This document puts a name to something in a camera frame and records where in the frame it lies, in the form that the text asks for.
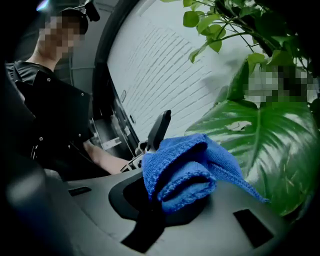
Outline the ceiling light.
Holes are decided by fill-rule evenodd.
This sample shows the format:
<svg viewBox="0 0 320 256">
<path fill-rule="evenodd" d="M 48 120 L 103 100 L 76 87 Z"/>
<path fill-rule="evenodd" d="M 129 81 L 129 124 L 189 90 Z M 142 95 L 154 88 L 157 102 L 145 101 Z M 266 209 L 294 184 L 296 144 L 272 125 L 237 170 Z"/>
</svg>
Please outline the ceiling light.
<svg viewBox="0 0 320 256">
<path fill-rule="evenodd" d="M 41 0 L 36 7 L 37 12 L 46 12 L 50 7 L 50 0 Z"/>
</svg>

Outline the green leafy plant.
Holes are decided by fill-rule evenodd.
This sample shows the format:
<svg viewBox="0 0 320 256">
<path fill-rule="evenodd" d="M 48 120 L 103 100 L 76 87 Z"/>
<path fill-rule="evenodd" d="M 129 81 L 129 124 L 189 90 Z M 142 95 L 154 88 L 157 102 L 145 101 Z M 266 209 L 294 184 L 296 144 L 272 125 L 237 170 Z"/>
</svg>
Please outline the green leafy plant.
<svg viewBox="0 0 320 256">
<path fill-rule="evenodd" d="M 320 172 L 320 91 L 308 96 L 318 62 L 307 36 L 277 0 L 181 1 L 183 25 L 205 36 L 189 55 L 229 39 L 246 40 L 249 54 L 214 106 L 187 130 L 203 133 L 233 154 L 245 180 L 280 216 L 300 210 Z"/>
</svg>

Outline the person's left forearm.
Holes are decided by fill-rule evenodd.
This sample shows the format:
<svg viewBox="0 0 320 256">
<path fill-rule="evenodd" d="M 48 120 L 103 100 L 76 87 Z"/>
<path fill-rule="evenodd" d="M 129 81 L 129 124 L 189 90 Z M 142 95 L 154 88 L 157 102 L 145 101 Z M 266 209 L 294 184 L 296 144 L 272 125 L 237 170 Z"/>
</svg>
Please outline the person's left forearm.
<svg viewBox="0 0 320 256">
<path fill-rule="evenodd" d="M 89 140 L 83 143 L 83 148 L 88 153 L 91 160 L 110 175 L 117 175 L 121 173 L 129 161 L 113 156 L 102 148 L 93 145 Z"/>
</svg>

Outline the person's black shirt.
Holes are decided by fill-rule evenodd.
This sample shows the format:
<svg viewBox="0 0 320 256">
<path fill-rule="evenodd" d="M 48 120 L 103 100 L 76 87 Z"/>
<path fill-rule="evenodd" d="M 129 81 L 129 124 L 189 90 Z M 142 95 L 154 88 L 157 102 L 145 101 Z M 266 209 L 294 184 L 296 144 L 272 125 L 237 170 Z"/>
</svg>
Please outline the person's black shirt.
<svg viewBox="0 0 320 256">
<path fill-rule="evenodd" d="M 57 78 L 50 69 L 39 64 L 22 60 L 6 64 L 6 69 L 14 84 L 16 81 L 21 81 L 30 85 L 33 84 L 38 71 Z M 19 144 L 21 153 L 30 158 L 31 150 L 29 148 L 28 138 L 34 121 L 34 116 L 32 113 L 31 115 L 31 122 L 26 129 L 26 134 L 23 136 L 23 139 Z M 61 178 L 65 181 L 88 179 L 99 173 L 99 169 L 95 166 L 93 161 L 90 160 L 83 144 L 79 145 L 73 143 L 55 150 L 48 150 L 44 148 L 38 152 L 36 158 L 31 159 L 37 161 L 43 168 L 58 172 Z"/>
</svg>

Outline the blue cloth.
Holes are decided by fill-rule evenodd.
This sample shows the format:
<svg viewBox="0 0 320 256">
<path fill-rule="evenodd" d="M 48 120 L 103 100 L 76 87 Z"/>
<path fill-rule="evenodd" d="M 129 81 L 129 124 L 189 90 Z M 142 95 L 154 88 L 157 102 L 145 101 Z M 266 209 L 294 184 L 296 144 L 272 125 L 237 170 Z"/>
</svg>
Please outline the blue cloth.
<svg viewBox="0 0 320 256">
<path fill-rule="evenodd" d="M 268 201 L 245 181 L 237 159 L 203 133 L 164 139 L 156 152 L 143 156 L 142 175 L 148 199 L 166 214 L 209 196 L 218 181 Z"/>
</svg>

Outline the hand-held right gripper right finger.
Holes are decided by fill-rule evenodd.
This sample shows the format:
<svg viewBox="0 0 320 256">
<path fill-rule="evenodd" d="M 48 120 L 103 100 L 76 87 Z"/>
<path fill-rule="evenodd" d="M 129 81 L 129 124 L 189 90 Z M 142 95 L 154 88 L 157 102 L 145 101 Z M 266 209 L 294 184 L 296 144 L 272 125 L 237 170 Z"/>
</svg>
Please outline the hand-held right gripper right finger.
<svg viewBox="0 0 320 256">
<path fill-rule="evenodd" d="M 254 238 L 263 233 L 271 238 L 255 247 L 235 217 L 251 212 L 246 223 Z M 203 211 L 189 224 L 167 227 L 147 256 L 267 256 L 288 230 L 288 223 L 265 203 L 241 189 L 217 189 Z"/>
</svg>

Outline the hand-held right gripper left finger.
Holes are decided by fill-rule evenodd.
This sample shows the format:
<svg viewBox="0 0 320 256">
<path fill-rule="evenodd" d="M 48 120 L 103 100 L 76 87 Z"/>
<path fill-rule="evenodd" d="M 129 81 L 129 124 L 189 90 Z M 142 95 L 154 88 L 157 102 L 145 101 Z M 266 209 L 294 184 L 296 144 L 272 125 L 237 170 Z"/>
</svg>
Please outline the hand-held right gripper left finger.
<svg viewBox="0 0 320 256">
<path fill-rule="evenodd" d="M 72 198 L 107 237 L 111 256 L 159 256 L 160 209 L 149 202 L 141 172 L 68 182 Z"/>
</svg>

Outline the black chest rig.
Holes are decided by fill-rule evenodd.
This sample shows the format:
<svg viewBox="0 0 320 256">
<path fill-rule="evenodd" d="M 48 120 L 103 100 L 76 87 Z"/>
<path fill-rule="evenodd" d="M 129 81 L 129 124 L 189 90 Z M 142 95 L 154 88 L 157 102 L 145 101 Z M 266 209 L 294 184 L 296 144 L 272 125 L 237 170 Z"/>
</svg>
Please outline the black chest rig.
<svg viewBox="0 0 320 256">
<path fill-rule="evenodd" d="M 15 85 L 34 116 L 28 136 L 31 158 L 42 149 L 82 145 L 90 138 L 90 94 L 42 71 L 32 84 L 16 80 Z"/>
</svg>

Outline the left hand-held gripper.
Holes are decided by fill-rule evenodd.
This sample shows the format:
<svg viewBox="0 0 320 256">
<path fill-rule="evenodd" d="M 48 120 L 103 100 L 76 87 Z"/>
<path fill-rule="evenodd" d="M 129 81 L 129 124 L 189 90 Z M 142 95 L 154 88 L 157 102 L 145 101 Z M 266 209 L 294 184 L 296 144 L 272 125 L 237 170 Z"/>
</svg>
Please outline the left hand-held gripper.
<svg viewBox="0 0 320 256">
<path fill-rule="evenodd" d="M 120 170 L 121 173 L 141 168 L 142 159 L 146 151 L 156 152 L 158 150 L 169 127 L 171 113 L 171 110 L 166 110 L 158 116 L 148 134 L 147 141 L 141 141 L 138 143 L 138 147 L 135 149 L 136 156 Z"/>
</svg>

